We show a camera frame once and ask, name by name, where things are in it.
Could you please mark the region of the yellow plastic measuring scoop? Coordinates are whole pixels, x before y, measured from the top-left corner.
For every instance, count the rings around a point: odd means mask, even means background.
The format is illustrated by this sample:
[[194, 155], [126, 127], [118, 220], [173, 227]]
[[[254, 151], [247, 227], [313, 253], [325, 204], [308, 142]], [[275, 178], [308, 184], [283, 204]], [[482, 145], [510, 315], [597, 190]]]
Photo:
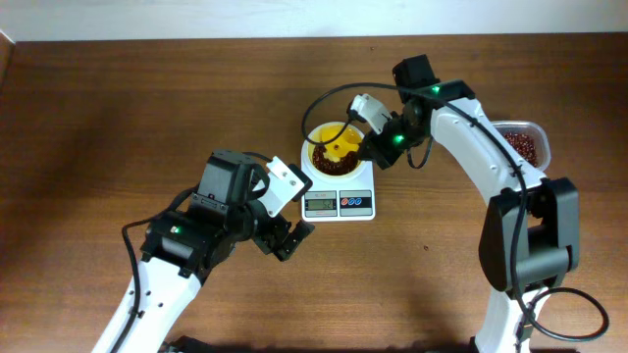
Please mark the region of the yellow plastic measuring scoop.
[[[321, 142], [333, 139], [338, 135], [343, 124], [333, 126], [323, 126], [319, 129], [318, 138]], [[340, 162], [351, 152], [357, 152], [362, 141], [362, 134], [353, 127], [348, 126], [343, 133], [334, 141], [316, 146], [314, 151], [319, 158], [324, 158], [330, 162]]]

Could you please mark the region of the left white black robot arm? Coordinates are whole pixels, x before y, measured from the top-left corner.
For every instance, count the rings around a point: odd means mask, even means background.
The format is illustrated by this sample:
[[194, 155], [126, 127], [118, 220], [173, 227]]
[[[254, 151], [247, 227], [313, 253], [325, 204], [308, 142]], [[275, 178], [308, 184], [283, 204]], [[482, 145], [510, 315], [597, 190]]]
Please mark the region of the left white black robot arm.
[[312, 180], [296, 165], [252, 152], [214, 151], [200, 182], [141, 221], [145, 239], [129, 253], [132, 278], [94, 346], [97, 352], [157, 352], [210, 273], [238, 243], [253, 241], [286, 261], [314, 229], [281, 214]]

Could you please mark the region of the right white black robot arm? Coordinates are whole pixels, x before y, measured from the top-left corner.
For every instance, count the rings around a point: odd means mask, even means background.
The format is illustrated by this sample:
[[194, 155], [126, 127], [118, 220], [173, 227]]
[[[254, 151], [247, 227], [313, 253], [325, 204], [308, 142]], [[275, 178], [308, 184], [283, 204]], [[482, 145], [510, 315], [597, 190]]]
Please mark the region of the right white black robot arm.
[[391, 167], [424, 140], [442, 145], [487, 204], [479, 260], [492, 291], [487, 315], [471, 340], [474, 352], [527, 352], [549, 297], [580, 260], [579, 195], [566, 177], [548, 178], [527, 161], [485, 115], [462, 80], [442, 82], [426, 56], [393, 70], [400, 114], [356, 96], [353, 121], [371, 127], [358, 156]]

